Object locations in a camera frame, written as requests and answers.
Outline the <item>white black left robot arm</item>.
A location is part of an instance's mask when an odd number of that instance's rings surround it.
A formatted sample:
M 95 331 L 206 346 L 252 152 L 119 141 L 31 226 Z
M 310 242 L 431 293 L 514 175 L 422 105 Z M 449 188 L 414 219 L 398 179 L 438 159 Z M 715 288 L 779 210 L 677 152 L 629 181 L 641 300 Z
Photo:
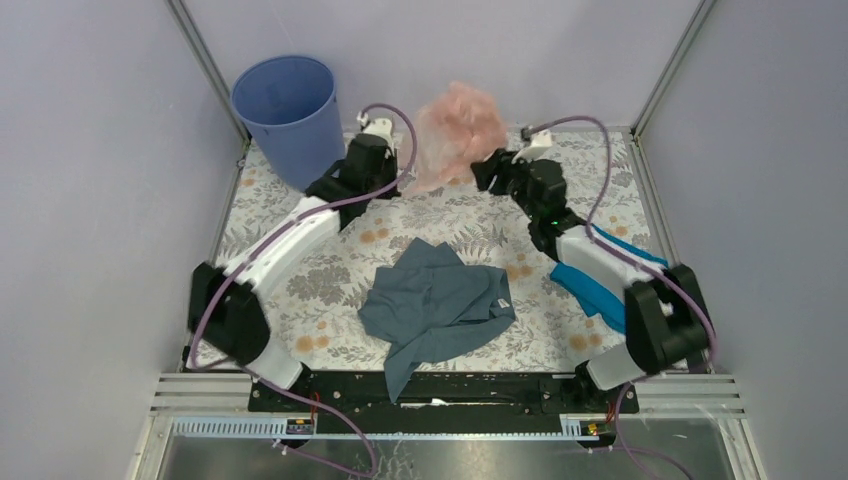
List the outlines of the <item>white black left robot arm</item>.
M 198 265 L 189 299 L 188 366 L 199 369 L 198 346 L 206 342 L 252 376 L 273 383 L 272 398 L 285 410 L 304 407 L 311 388 L 301 377 L 305 366 L 274 340 L 263 303 L 313 250 L 363 215 L 371 200 L 398 196 L 397 183 L 392 135 L 369 126 L 274 230 L 223 265 Z

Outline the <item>pink plastic trash bag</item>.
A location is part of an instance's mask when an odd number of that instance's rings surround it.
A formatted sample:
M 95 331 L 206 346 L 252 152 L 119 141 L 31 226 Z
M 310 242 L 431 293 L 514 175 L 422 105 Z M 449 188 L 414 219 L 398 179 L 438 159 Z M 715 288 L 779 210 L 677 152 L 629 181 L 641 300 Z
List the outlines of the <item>pink plastic trash bag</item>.
M 468 176 L 473 163 L 485 161 L 508 143 L 494 97 L 458 81 L 420 108 L 413 126 L 417 138 L 414 179 L 403 188 L 405 196 Z

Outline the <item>blue plastic trash bin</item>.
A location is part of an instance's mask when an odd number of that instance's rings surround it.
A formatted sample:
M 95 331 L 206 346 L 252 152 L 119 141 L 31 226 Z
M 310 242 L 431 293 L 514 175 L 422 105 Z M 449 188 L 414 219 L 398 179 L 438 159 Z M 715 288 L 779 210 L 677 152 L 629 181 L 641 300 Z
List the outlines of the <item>blue plastic trash bin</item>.
M 263 60 L 237 78 L 230 102 L 274 173 L 298 191 L 345 157 L 335 77 L 317 59 Z

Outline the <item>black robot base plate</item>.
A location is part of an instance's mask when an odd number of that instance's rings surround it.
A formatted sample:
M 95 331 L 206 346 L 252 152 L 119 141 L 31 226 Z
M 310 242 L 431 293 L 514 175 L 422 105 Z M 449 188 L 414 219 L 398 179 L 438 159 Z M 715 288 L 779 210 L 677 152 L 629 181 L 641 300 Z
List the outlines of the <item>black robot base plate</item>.
M 316 370 L 299 379 L 286 397 L 257 382 L 249 395 L 251 413 L 303 414 L 320 434 L 348 434 L 352 420 L 367 435 L 577 436 L 585 427 L 568 421 L 584 416 L 608 425 L 615 413 L 640 410 L 634 391 L 581 393 L 569 373 L 416 372 L 396 403 L 377 371 Z

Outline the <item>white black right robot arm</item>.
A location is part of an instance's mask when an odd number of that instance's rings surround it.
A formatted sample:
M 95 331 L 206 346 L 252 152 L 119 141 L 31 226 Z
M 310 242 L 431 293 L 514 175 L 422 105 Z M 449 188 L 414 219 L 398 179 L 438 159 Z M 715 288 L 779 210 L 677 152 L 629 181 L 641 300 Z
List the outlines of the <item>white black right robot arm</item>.
M 471 170 L 479 190 L 510 197 L 528 216 L 534 246 L 556 261 L 553 279 L 588 315 L 609 317 L 624 341 L 579 365 L 575 402 L 597 412 L 613 389 L 710 348 L 714 332 L 693 271 L 669 267 L 579 217 L 567 205 L 561 166 L 515 160 L 498 149 Z

